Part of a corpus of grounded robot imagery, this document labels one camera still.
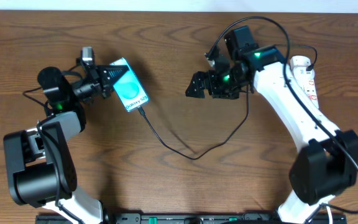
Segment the blue Galaxy smartphone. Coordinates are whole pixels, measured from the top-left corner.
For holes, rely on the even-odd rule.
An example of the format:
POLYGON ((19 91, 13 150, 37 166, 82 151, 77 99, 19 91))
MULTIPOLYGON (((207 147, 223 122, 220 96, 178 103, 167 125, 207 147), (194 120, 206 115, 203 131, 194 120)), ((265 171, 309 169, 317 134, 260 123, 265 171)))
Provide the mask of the blue Galaxy smartphone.
POLYGON ((120 58, 110 65, 125 65, 128 68, 128 71, 113 85, 126 111, 133 111, 146 104, 149 101, 149 96, 127 60, 120 58))

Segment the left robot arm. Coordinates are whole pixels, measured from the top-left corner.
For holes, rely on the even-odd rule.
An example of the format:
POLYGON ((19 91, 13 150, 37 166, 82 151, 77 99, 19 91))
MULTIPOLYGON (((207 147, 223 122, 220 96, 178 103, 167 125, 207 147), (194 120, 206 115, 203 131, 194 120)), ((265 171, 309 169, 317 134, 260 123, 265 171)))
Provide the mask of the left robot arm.
POLYGON ((85 129, 82 103, 95 96, 107 98, 129 67, 85 65, 83 69, 85 77, 75 83, 56 67, 39 72, 47 117, 33 128, 3 138, 9 192, 16 204, 52 210, 71 223, 116 223, 100 200, 78 186, 67 142, 85 129))

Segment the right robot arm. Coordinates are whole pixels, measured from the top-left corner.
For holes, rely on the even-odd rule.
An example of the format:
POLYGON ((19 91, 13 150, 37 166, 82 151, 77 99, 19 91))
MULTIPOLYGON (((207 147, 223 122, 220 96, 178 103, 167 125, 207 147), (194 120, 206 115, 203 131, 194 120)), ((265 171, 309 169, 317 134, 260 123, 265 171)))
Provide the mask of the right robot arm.
POLYGON ((224 36, 230 57, 215 48, 212 70, 196 72, 185 95, 234 100, 244 87, 260 93, 288 129, 297 158, 289 179, 292 191, 278 208, 283 222, 304 223, 356 182, 358 136, 327 119, 295 79, 284 56, 271 45, 260 48, 247 26, 224 36))

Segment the white power strip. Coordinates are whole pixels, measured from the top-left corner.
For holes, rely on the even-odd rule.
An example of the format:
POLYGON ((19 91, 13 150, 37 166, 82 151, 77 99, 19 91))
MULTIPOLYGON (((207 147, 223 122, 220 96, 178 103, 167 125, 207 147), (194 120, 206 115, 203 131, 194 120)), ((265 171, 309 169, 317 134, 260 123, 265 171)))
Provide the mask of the white power strip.
POLYGON ((315 107, 319 108, 314 82, 315 72, 311 60, 302 55, 293 56, 290 60, 290 68, 299 86, 303 89, 315 107))

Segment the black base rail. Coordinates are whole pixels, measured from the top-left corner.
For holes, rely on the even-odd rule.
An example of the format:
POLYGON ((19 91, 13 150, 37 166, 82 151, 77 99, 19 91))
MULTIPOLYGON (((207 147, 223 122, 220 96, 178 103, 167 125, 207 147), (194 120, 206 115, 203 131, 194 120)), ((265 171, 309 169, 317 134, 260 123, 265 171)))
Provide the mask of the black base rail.
MULTIPOLYGON (((333 214, 334 224, 346 224, 345 215, 333 214)), ((122 213, 113 216, 112 223, 117 224, 217 224, 217 223, 284 223, 278 216, 267 212, 250 212, 245 214, 230 215, 211 215, 211 214, 191 214, 191 215, 157 215, 148 214, 141 215, 138 213, 122 213)), ((71 223, 60 215, 38 215, 35 218, 36 224, 53 224, 53 223, 71 223)), ((309 223, 324 224, 330 223, 327 214, 319 214, 315 216, 309 223)))

